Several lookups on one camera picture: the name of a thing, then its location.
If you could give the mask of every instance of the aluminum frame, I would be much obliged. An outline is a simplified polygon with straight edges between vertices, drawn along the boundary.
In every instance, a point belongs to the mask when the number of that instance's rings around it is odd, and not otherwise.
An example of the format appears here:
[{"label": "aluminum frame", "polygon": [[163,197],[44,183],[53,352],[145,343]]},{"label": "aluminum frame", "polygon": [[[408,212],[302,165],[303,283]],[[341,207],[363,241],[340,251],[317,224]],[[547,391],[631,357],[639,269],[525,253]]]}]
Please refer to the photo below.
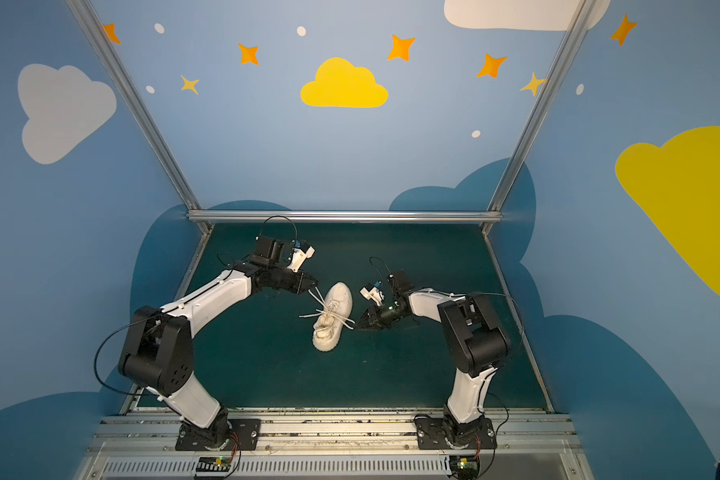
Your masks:
[{"label": "aluminum frame", "polygon": [[[90,42],[94,51],[99,56],[107,73],[110,74],[112,81],[115,82],[117,90],[128,105],[128,109],[130,109],[134,115],[147,141],[150,142],[150,146],[154,150],[157,159],[163,165],[163,168],[173,183],[173,187],[179,192],[182,201],[186,207],[191,210],[201,209],[200,202],[197,197],[195,197],[190,184],[184,177],[184,173],[173,157],[173,152],[171,152],[168,143],[160,133],[152,115],[150,115],[150,112],[146,109],[146,104],[139,95],[134,80],[128,75],[123,61],[120,60],[120,56],[117,54],[112,42],[110,42],[104,33],[101,27],[101,20],[99,20],[99,16],[96,14],[96,9],[90,4],[89,0],[67,0],[67,5],[77,20],[77,24],[82,28],[83,33],[85,33],[85,36],[88,38],[88,42]],[[203,233],[207,233],[210,230],[208,224],[198,223],[198,227]]]},{"label": "aluminum frame", "polygon": [[[499,262],[496,259],[494,248],[490,244],[488,236],[485,237],[485,245],[488,248],[490,261],[494,265],[496,275],[499,277],[499,283],[501,283],[501,291],[504,292],[505,295],[511,296],[509,293],[509,288],[507,287],[507,282],[506,280],[504,280],[504,274],[501,273],[501,267],[499,266]],[[512,317],[514,318],[514,322],[518,326],[518,330],[522,332],[521,335],[523,337],[523,347],[525,347],[525,352],[528,355],[530,366],[531,368],[533,368],[534,374],[536,375],[536,380],[538,381],[539,386],[541,387],[541,391],[544,394],[544,401],[547,403],[547,411],[550,413],[555,413],[549,393],[547,392],[547,386],[544,384],[544,379],[541,377],[541,371],[539,370],[539,366],[536,363],[536,357],[534,356],[533,351],[530,349],[530,344],[528,343],[528,336],[525,335],[525,325],[520,320],[520,313],[518,312],[518,308],[514,305],[514,302],[512,302],[508,298],[505,298],[505,300],[507,301],[507,305],[509,307],[509,311],[512,314]]]},{"label": "aluminum frame", "polygon": [[[262,222],[273,215],[285,215],[299,222],[319,223],[494,223],[501,220],[501,213],[476,212],[397,212],[397,211],[339,211],[339,210],[190,210],[187,217],[194,222],[211,224],[233,222]],[[273,218],[271,221],[288,221]]]},{"label": "aluminum frame", "polygon": [[200,264],[202,254],[206,251],[206,246],[208,246],[208,240],[210,240],[212,233],[213,225],[210,226],[207,233],[202,233],[202,236],[200,237],[200,242],[197,243],[195,253],[192,255],[192,260],[190,261],[189,266],[186,268],[184,277],[179,284],[179,289],[176,291],[176,296],[173,297],[174,302],[177,301],[179,298],[183,297],[190,288],[190,282],[192,281],[192,277],[195,275],[195,270],[197,270],[197,266]]},{"label": "aluminum frame", "polygon": [[[501,175],[499,183],[496,186],[494,195],[490,199],[488,205],[489,211],[499,212],[501,211],[501,207],[504,206],[504,201],[509,195],[509,190],[518,177],[520,168],[523,166],[523,162],[525,162],[525,158],[528,156],[528,152],[530,152],[536,135],[539,133],[539,129],[541,129],[541,125],[547,117],[555,95],[557,95],[557,91],[560,90],[560,85],[563,83],[565,75],[568,73],[568,69],[573,63],[576,53],[579,51],[579,46],[581,46],[584,36],[586,35],[587,23],[597,2],[598,0],[581,0],[579,6],[576,7],[576,12],[571,19],[568,30],[563,37],[560,47],[557,49],[550,70],[547,72],[547,81],[541,85],[541,93],[539,93],[539,96],[534,102],[534,107],[530,111],[528,122],[526,122],[525,127],[523,127],[523,133],[520,135],[518,144],[515,146],[509,163],[507,163],[507,167],[504,169],[504,173]],[[487,235],[491,224],[484,224],[481,227],[483,235]]]},{"label": "aluminum frame", "polygon": [[[347,456],[362,460],[378,456],[422,460],[431,456],[474,453],[474,450],[419,450],[413,418],[421,414],[441,416],[442,409],[238,408],[232,410],[229,417],[262,420],[256,450],[242,454],[247,462],[311,458],[333,461]],[[485,414],[494,424],[506,418],[502,408],[486,408]],[[207,456],[203,452],[174,450],[179,425],[178,415],[161,407],[102,418],[75,478],[107,478],[102,473],[106,472],[111,459],[115,462],[128,458],[142,462],[159,462],[161,459],[164,462],[191,462],[196,457]],[[540,408],[511,408],[509,420],[497,439],[496,455],[556,454],[569,479],[593,478],[574,425],[567,415],[549,414]],[[145,478],[165,476],[155,472]]]}]

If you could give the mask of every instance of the yellow cloud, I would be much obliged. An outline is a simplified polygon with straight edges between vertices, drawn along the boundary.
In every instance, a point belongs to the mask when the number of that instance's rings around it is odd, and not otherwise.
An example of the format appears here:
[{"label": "yellow cloud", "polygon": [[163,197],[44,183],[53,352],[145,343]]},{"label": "yellow cloud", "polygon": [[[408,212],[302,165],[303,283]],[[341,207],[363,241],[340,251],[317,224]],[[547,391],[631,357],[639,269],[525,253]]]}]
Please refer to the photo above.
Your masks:
[{"label": "yellow cloud", "polygon": [[720,295],[720,127],[662,147],[634,144],[616,162],[621,186],[685,262]]},{"label": "yellow cloud", "polygon": [[326,60],[317,69],[315,81],[302,87],[302,101],[313,107],[378,107],[388,96],[370,70],[344,58]]}]

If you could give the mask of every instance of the black mounting plate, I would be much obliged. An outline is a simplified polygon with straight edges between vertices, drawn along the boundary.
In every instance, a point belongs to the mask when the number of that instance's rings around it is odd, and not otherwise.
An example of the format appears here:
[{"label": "black mounting plate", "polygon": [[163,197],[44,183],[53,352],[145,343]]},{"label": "black mounting plate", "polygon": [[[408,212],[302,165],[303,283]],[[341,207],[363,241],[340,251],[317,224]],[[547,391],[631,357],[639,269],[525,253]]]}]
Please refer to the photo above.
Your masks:
[{"label": "black mounting plate", "polygon": [[[240,440],[239,450],[256,450],[256,444],[259,442],[261,420],[258,418],[228,418],[227,422],[230,424],[230,437],[234,432]],[[179,438],[176,440],[177,451],[230,452],[235,446],[234,441],[229,441],[218,450],[205,448],[202,446],[202,438],[194,436],[191,429],[185,427],[182,425]]]},{"label": "black mounting plate", "polygon": [[[429,416],[418,416],[413,420],[416,425],[416,440],[418,441],[419,450],[451,450],[445,441],[445,428],[443,428],[442,418],[432,418]],[[480,450],[492,450],[496,448],[496,435],[493,434],[494,425],[490,418],[483,417],[480,426],[476,432],[480,438]],[[464,450],[477,450],[478,438],[472,440]]]}]

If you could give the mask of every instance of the vent grille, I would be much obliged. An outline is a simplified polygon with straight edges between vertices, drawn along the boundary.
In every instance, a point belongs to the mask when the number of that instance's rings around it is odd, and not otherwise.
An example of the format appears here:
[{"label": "vent grille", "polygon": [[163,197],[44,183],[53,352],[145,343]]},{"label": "vent grille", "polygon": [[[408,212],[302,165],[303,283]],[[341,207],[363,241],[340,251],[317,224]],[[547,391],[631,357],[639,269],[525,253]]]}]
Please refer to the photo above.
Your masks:
[{"label": "vent grille", "polygon": [[450,475],[447,456],[243,457],[235,475]]},{"label": "vent grille", "polygon": [[197,461],[166,457],[112,458],[104,466],[103,478],[192,478]]},{"label": "vent grille", "polygon": [[[226,472],[198,472],[197,460],[167,457],[110,457],[102,478],[214,478]],[[451,475],[448,456],[242,456],[231,477],[323,475]]]}]

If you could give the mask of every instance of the orange star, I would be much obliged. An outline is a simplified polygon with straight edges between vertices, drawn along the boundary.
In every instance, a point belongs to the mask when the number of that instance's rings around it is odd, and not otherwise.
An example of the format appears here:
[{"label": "orange star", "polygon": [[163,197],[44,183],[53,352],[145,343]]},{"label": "orange star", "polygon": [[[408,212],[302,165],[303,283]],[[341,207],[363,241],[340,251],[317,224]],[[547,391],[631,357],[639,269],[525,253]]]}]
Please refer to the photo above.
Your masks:
[{"label": "orange star", "polygon": [[619,41],[619,46],[624,44],[624,39],[626,36],[632,31],[634,27],[637,26],[637,22],[630,22],[629,19],[624,15],[624,20],[621,21],[621,25],[619,25],[619,29],[614,32],[610,37],[614,40]]},{"label": "orange star", "polygon": [[115,24],[111,23],[102,26],[104,27],[106,36],[109,37],[112,42],[120,43],[120,39],[117,37],[117,35],[115,35]]},{"label": "orange star", "polygon": [[406,62],[408,61],[408,50],[413,44],[415,38],[409,38],[408,40],[402,40],[400,38],[392,36],[392,51],[389,53],[387,60],[393,58],[402,58]]},{"label": "orange star", "polygon": [[256,50],[259,50],[259,47],[243,47],[242,44],[237,44],[238,47],[240,47],[240,52],[242,52],[242,58],[240,59],[240,65],[244,63],[253,63],[254,65],[258,65],[259,61],[256,60]]},{"label": "orange star", "polygon": [[501,63],[506,59],[507,57],[493,58],[489,54],[486,54],[485,65],[483,65],[483,69],[480,70],[480,73],[478,73],[478,78],[483,75],[490,75],[491,77],[496,78],[496,75],[499,74],[499,67],[501,66]]}]

